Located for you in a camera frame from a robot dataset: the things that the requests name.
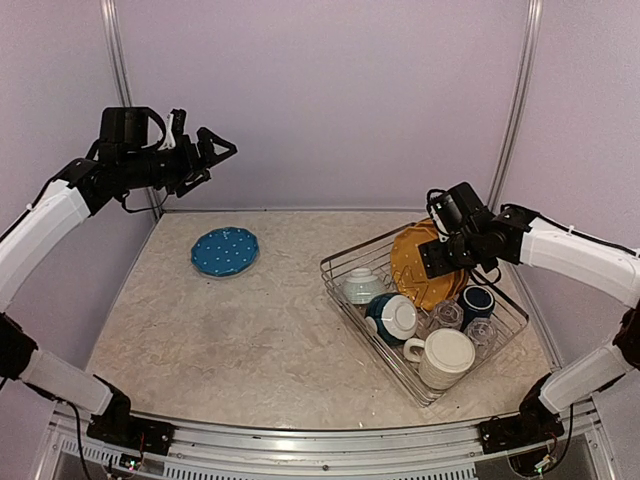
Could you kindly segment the yellow polka dot plate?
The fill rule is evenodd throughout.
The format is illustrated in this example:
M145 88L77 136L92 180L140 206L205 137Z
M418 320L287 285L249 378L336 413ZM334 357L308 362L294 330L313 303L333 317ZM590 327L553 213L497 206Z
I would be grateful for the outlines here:
M436 240L439 239L439 234L431 220L423 219L417 223L417 226L426 228L428 232L434 235ZM448 292L447 299L454 299L469 282L469 274L465 270L453 272L452 278L453 283Z
M422 221L400 232L390 252L391 277L397 290L425 311L433 310L441 301L452 299L466 279L460 272L434 279L427 277L419 246L438 239L433 222Z

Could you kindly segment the blue polka dot plate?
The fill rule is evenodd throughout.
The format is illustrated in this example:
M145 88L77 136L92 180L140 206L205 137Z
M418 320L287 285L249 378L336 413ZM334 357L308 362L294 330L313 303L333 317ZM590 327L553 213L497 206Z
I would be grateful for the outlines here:
M230 226L201 236L192 246L190 258L201 274L227 278L251 268L259 255L257 237L245 228Z

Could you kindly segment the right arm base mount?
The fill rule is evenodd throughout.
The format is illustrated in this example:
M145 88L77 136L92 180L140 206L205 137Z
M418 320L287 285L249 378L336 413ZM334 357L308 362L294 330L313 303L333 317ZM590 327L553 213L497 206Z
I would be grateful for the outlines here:
M492 417L478 425L484 454L523 448L553 440L564 433L562 422L556 417L540 418L536 415Z

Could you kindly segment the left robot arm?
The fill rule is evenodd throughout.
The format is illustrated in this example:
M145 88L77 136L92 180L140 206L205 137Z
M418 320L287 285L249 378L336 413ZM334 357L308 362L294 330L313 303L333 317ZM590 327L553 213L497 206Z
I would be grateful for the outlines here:
M6 313L24 282L76 227L110 201L126 203L138 189L182 197L235 155L236 145L206 127L192 141L186 113L162 119L149 107L107 107L98 138L83 158L67 164L1 236L1 376L99 419L121 445L140 434L130 400L116 387L41 349Z

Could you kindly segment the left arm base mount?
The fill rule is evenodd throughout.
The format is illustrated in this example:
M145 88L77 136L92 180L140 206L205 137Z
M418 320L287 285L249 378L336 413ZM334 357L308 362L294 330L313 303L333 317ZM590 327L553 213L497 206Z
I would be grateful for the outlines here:
M175 434L171 423L132 415L127 409L92 415L87 435L109 445L167 456Z

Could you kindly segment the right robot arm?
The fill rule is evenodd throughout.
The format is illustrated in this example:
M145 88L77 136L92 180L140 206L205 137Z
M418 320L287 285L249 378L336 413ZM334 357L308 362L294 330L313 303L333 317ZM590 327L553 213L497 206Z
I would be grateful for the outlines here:
M616 335L594 351L540 379L513 419L511 433L535 442L557 415L639 367L639 253L561 225L529 208L505 204L499 213L462 182L426 194L426 211L439 237L419 247L428 278L500 261L561 274L627 307Z

